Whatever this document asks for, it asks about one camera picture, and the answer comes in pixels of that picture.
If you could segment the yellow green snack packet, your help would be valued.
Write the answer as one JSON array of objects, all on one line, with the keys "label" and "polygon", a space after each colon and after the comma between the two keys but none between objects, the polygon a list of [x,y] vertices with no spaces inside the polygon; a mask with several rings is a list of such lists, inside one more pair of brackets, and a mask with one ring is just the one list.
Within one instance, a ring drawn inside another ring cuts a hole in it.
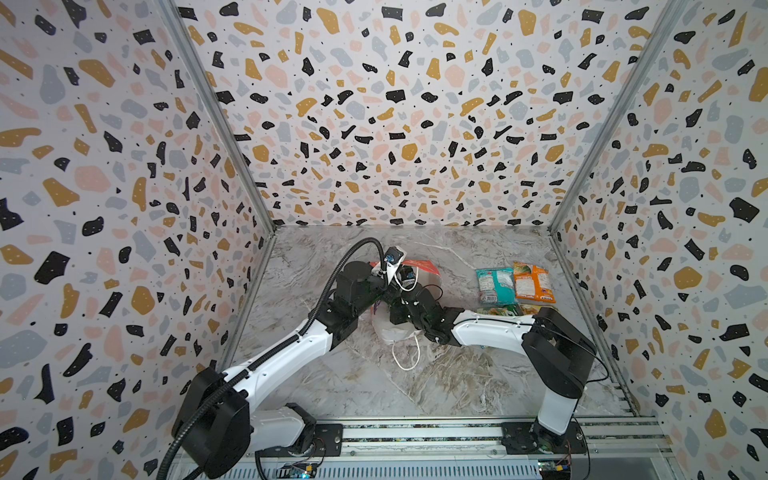
[{"label": "yellow green snack packet", "polygon": [[502,306],[487,306],[477,309],[477,313],[483,316],[496,315],[505,317],[536,315],[545,305],[531,303],[516,303]]}]

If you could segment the red paper gift bag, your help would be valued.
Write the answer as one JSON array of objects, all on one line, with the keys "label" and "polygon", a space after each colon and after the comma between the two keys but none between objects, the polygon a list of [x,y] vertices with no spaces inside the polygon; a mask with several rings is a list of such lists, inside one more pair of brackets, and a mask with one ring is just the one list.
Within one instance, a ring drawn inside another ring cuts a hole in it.
[{"label": "red paper gift bag", "polygon": [[[442,288],[441,274],[438,267],[432,261],[426,259],[404,260],[402,265],[410,265],[419,269],[418,283],[414,289],[424,287],[437,301],[442,298],[444,291]],[[393,287],[395,291],[404,291],[400,288],[398,277],[399,275],[397,272],[397,275],[390,283],[390,286]],[[392,324],[390,322],[390,311],[386,304],[386,299],[377,301],[374,306],[369,309],[369,312],[376,335],[385,345],[390,347],[393,360],[397,367],[406,372],[415,369],[420,363],[422,356],[419,342],[420,331],[416,330],[408,323],[400,325]],[[402,363],[398,358],[397,346],[408,343],[410,340],[414,343],[415,355],[409,355],[405,359],[405,363]]]}]

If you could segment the orange snack packet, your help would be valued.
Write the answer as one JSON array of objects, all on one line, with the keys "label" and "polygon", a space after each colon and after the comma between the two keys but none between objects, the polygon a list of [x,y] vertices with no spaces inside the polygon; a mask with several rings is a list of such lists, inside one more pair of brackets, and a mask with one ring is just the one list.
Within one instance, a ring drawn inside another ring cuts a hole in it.
[{"label": "orange snack packet", "polygon": [[548,304],[556,302],[546,269],[534,264],[515,262],[513,277],[517,299]]}]

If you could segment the teal snack packet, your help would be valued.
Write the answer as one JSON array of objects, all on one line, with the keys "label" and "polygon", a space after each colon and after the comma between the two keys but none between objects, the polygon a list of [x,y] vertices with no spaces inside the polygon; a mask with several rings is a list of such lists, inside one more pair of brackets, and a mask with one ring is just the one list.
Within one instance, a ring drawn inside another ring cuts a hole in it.
[{"label": "teal snack packet", "polygon": [[476,276],[481,304],[506,306],[517,303],[512,268],[478,269]]}]

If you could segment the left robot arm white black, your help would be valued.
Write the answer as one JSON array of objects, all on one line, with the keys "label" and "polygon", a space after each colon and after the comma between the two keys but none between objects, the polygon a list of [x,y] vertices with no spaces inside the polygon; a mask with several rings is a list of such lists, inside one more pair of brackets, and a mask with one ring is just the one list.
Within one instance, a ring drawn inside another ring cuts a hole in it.
[{"label": "left robot arm white black", "polygon": [[221,373],[206,368],[193,379],[173,426],[173,440],[157,476],[168,477],[180,451],[196,463],[197,474],[218,478],[249,452],[306,446],[315,420],[290,404],[277,410],[260,405],[278,386],[324,356],[358,327],[361,314],[381,300],[399,266],[378,268],[353,261],[333,281],[331,298],[272,347]]}]

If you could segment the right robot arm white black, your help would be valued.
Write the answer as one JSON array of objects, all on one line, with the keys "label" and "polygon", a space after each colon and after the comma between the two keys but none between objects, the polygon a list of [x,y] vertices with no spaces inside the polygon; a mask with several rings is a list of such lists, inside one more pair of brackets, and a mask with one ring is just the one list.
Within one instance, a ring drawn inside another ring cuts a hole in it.
[{"label": "right robot arm white black", "polygon": [[383,297],[390,322],[409,323],[439,345],[491,347],[524,355],[545,386],[536,419],[513,428],[502,440],[510,453],[585,451],[572,420],[594,361],[595,344],[557,310],[542,307],[533,315],[483,314],[444,307],[425,289]]}]

